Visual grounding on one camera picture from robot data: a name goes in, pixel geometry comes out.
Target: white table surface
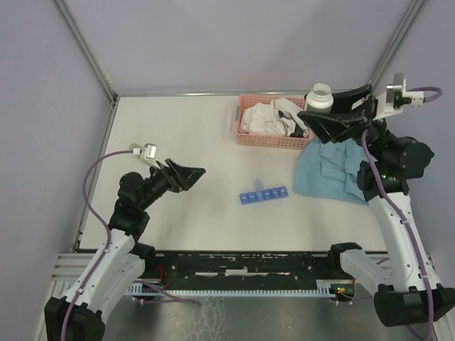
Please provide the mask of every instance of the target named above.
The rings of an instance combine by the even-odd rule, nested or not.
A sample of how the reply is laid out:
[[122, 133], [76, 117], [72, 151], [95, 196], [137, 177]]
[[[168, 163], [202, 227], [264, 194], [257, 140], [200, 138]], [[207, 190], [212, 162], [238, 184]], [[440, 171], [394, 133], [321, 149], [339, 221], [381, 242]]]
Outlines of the white table surface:
[[[186, 193], [166, 193], [148, 210], [151, 219], [140, 242], [156, 249], [327, 251], [340, 242], [364, 250], [385, 251], [373, 213], [366, 206], [304, 197], [292, 192], [295, 161], [301, 151], [240, 146], [233, 120], [238, 97], [123, 97], [106, 153], [132, 143], [158, 146], [161, 162], [204, 167], [207, 173]], [[102, 164], [92, 200], [108, 222], [119, 179], [148, 166], [132, 155], [113, 156]], [[265, 188], [285, 185], [286, 199], [241, 205], [239, 194], [262, 179]], [[95, 249], [105, 239], [90, 215], [80, 247]]]

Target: wire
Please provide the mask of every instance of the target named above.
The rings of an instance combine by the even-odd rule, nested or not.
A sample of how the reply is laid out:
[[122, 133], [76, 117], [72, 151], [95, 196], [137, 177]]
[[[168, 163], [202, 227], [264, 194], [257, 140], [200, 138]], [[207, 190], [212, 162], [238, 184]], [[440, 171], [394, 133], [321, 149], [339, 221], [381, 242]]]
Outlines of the wire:
[[[111, 230], [109, 229], [109, 226], [107, 225], [105, 220], [102, 219], [102, 217], [95, 211], [95, 209], [90, 204], [90, 201], [88, 200], [88, 195], [87, 195], [87, 192], [86, 192], [88, 178], [90, 177], [91, 172], [95, 169], [95, 167], [98, 165], [98, 163], [100, 163], [104, 159], [109, 158], [110, 156], [115, 156], [115, 155], [120, 155], [120, 154], [131, 154], [131, 153], [133, 153], [133, 151], [115, 151], [113, 153], [108, 153], [108, 154], [102, 156], [101, 158], [99, 158], [98, 160], [96, 160], [88, 168], [88, 170], [87, 170], [87, 172], [85, 174], [84, 181], [83, 181], [83, 184], [82, 184], [82, 196], [84, 197], [84, 201], [85, 201], [85, 204], [87, 205], [88, 210], [91, 213], [93, 213], [93, 215], [101, 222], [102, 226], [105, 228], [107, 238], [106, 238], [106, 244], [105, 244], [105, 247], [103, 249], [103, 252], [101, 252], [100, 256], [98, 257], [96, 262], [93, 264], [92, 268], [88, 271], [87, 275], [82, 280], [82, 282], [81, 282], [81, 284], [79, 286], [79, 289], [76, 291], [76, 293], [74, 295], [74, 298], [71, 300], [70, 305], [68, 306], [68, 309], [66, 310], [66, 314], [65, 314], [65, 317], [63, 319], [63, 324], [62, 324], [62, 334], [60, 336], [60, 341], [66, 341], [66, 330], [68, 328], [68, 321], [70, 319], [71, 311], [73, 310], [77, 299], [80, 297], [81, 293], [83, 292], [84, 287], [87, 285], [87, 282], [90, 280], [90, 277], [93, 275], [93, 273], [95, 272], [97, 267], [100, 265], [101, 261], [104, 259], [105, 254], [106, 254], [105, 250], [109, 250], [110, 244], [111, 244], [111, 241], [112, 241], [112, 233], [111, 233]], [[168, 297], [172, 297], [172, 299], [173, 299], [173, 300], [157, 301], [157, 302], [163, 302], [163, 303], [167, 303], [167, 302], [169, 302], [169, 303], [170, 302], [194, 303], [195, 302], [194, 300], [186, 300], [184, 298], [177, 298], [177, 297], [172, 296], [172, 295], [170, 295], [168, 293], [164, 293], [164, 291], [162, 291], [160, 288], [157, 288], [157, 287], [153, 286], [152, 284], [149, 285], [146, 282], [143, 282], [143, 284], [146, 285], [146, 286], [150, 286], [152, 289], [158, 291], [159, 293], [162, 293], [163, 295], [168, 296]]]
[[385, 201], [388, 202], [390, 206], [394, 209], [394, 211], [398, 214], [400, 217], [402, 224], [405, 226], [407, 233], [409, 235], [409, 238], [411, 240], [412, 248], [414, 249], [414, 253], [417, 259], [417, 263], [419, 265], [420, 271], [422, 272], [422, 280], [425, 285], [425, 290], [427, 292], [427, 298], [428, 298], [428, 329], [427, 329], [427, 334], [425, 335], [425, 338], [423, 340], [430, 341], [432, 338], [433, 334], [433, 320], [434, 320], [434, 302], [433, 302], [433, 294], [432, 294], [432, 287], [429, 284], [429, 280], [427, 277], [427, 268], [425, 267], [424, 260], [422, 258], [422, 254], [419, 250], [419, 244], [417, 243], [417, 239], [414, 235], [414, 232], [412, 231], [411, 225], [409, 222], [407, 222], [407, 218], [405, 214], [401, 211], [401, 209], [389, 198], [387, 193], [385, 192], [384, 186], [382, 185], [381, 181], [381, 175], [379, 174], [379, 170], [376, 168], [375, 162], [373, 160], [373, 157], [370, 154], [370, 151], [368, 150], [367, 146], [367, 131], [365, 130], [362, 133], [362, 148], [363, 151], [365, 152], [365, 155], [368, 159], [368, 163], [370, 164], [371, 170], [373, 171], [373, 175], [375, 176], [376, 184], [378, 185], [379, 188], [379, 193], [381, 194], [381, 197], [385, 199]]
[[164, 268], [162, 265], [158, 265], [156, 267], [156, 270], [159, 270], [160, 271], [160, 278], [159, 278], [159, 285], [162, 286], [163, 285], [163, 278], [164, 278], [164, 275], [166, 275], [166, 285], [164, 286], [164, 289], [166, 289], [168, 286], [169, 286], [169, 282], [171, 281], [169, 279], [169, 275], [167, 272], [164, 271]]
[[382, 263], [385, 263], [386, 261], [389, 261], [390, 258], [389, 257], [385, 257], [383, 259], [381, 259], [378, 263], [376, 263], [377, 265], [381, 265]]
[[[109, 154], [106, 154], [106, 155], [102, 156], [101, 158], [99, 158], [98, 160], [96, 160], [96, 161], [88, 168], [88, 170], [87, 170], [87, 172], [86, 172], [86, 174], [85, 174], [85, 177], [84, 177], [84, 181], [83, 181], [83, 183], [82, 183], [82, 196], [84, 197], [84, 201], [85, 201], [85, 204], [87, 205], [87, 208], [89, 209], [89, 211], [90, 211], [91, 213], [93, 213], [93, 215], [101, 222], [101, 224], [102, 224], [102, 225], [105, 227], [105, 229], [106, 229], [107, 241], [106, 241], [106, 245], [105, 245], [104, 250], [108, 250], [108, 249], [109, 249], [109, 246], [110, 246], [111, 240], [112, 240], [112, 234], [111, 234], [111, 231], [110, 231], [109, 227], [107, 226], [107, 223], [106, 223], [106, 222], [101, 218], [101, 216], [93, 209], [92, 205], [90, 204], [90, 201], [88, 200], [88, 196], [87, 196], [87, 192], [86, 192], [86, 189], [87, 189], [87, 181], [88, 181], [88, 178], [90, 177], [91, 172], [92, 172], [93, 169], [98, 165], [98, 163], [100, 163], [101, 161], [103, 161], [103, 160], [106, 159], [106, 158], [109, 158], [110, 156], [120, 155], [120, 154], [129, 154], [129, 153], [133, 153], [133, 151], [115, 151], [114, 153], [109, 153]], [[93, 275], [93, 273], [95, 272], [95, 270], [97, 269], [97, 267], [100, 265], [101, 261], [104, 259], [105, 254], [106, 254], [106, 252], [102, 252], [102, 253], [100, 254], [100, 256], [98, 257], [98, 259], [96, 260], [96, 262], [93, 264], [92, 268], [88, 271], [86, 277], [82, 280], [82, 283], [80, 284], [79, 289], [76, 291], [76, 293], [75, 293], [75, 295], [74, 295], [74, 298], [71, 300], [70, 305], [68, 306], [68, 309], [66, 310], [65, 317], [63, 318], [62, 334], [61, 334], [61, 336], [60, 336], [60, 340], [61, 340], [61, 341], [66, 341], [66, 330], [67, 330], [67, 327], [68, 327], [68, 321], [69, 321], [69, 319], [70, 319], [71, 311], [73, 310], [74, 305], [76, 304], [77, 299], [78, 299], [79, 296], [81, 295], [80, 291], [83, 292], [85, 285], [86, 285], [87, 282], [90, 280], [90, 277]]]
[[429, 103], [436, 101], [438, 98], [442, 96], [442, 89], [440, 87], [415, 87], [414, 89], [410, 89], [408, 91], [433, 91], [436, 92], [433, 96], [424, 97], [424, 103]]
[[372, 296], [367, 296], [367, 297], [364, 297], [364, 298], [359, 298], [359, 299], [357, 299], [357, 300], [349, 301], [349, 302], [332, 301], [331, 299], [328, 299], [328, 301], [323, 301], [323, 302], [327, 302], [327, 303], [333, 303], [333, 302], [335, 302], [336, 305], [354, 305], [354, 304], [365, 303], [365, 302], [370, 302], [370, 301], [373, 301], [373, 297], [372, 297]]
[[339, 293], [339, 294], [346, 298], [349, 298], [350, 300], [352, 300], [354, 298], [354, 296], [349, 296], [349, 295], [346, 295], [345, 293]]
[[410, 325], [407, 325], [406, 328], [411, 332], [411, 334], [413, 334], [417, 339], [419, 340], [424, 340], [424, 338], [422, 336], [420, 336], [419, 334], [417, 334], [417, 332], [414, 330], [413, 327], [411, 327]]
[[153, 302], [153, 301], [144, 301], [144, 303], [150, 303], [150, 304], [153, 304], [153, 303], [170, 303], [170, 302], [196, 303], [195, 300], [190, 300], [190, 299], [187, 299], [187, 298], [179, 298], [177, 296], [171, 295], [170, 293], [167, 293], [167, 292], [161, 290], [159, 287], [154, 286], [153, 284], [148, 283], [146, 281], [138, 279], [137, 281], [134, 281], [134, 282], [135, 283], [140, 283], [143, 286], [148, 286], [150, 289], [155, 290], [156, 292], [160, 293], [161, 295], [165, 295], [166, 297], [171, 298], [171, 300], [167, 300], [167, 301], [155, 301], [155, 302]]

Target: white cloth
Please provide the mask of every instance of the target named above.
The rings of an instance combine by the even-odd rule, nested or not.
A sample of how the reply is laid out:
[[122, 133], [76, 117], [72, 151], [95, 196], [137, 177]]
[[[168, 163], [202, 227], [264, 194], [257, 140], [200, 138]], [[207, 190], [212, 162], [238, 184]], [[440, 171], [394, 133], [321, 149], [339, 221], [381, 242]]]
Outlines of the white cloth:
[[274, 99], [270, 104], [257, 103], [245, 110], [240, 128], [247, 133], [275, 136], [290, 136], [294, 133], [296, 123], [306, 134], [309, 129], [297, 114], [302, 109], [286, 98]]

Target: folded cloth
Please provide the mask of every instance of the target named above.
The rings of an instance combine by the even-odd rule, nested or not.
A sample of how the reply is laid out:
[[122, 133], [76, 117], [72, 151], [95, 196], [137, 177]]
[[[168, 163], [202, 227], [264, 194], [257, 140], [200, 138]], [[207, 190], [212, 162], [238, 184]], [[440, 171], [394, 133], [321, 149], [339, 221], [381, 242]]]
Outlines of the folded cloth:
[[352, 140], [341, 144], [313, 140], [297, 160], [294, 192], [366, 205], [357, 186], [360, 162], [366, 159], [363, 149]]
[[286, 98], [274, 99], [270, 104], [257, 103], [245, 110], [240, 128], [251, 134], [290, 136], [294, 133], [297, 123], [300, 127], [303, 125], [302, 129], [308, 136], [308, 127], [297, 116], [300, 111], [298, 105]]

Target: metal floor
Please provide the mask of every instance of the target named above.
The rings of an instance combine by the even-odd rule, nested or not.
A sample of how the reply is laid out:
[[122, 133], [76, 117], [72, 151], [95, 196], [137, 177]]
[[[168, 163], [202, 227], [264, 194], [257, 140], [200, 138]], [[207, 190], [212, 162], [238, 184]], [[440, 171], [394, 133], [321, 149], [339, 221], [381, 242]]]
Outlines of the metal floor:
[[[111, 314], [103, 340], [416, 340], [406, 327], [384, 327], [371, 302], [340, 307], [317, 298], [206, 297], [198, 302], [140, 306], [125, 298]], [[420, 335], [425, 331], [418, 326]]]

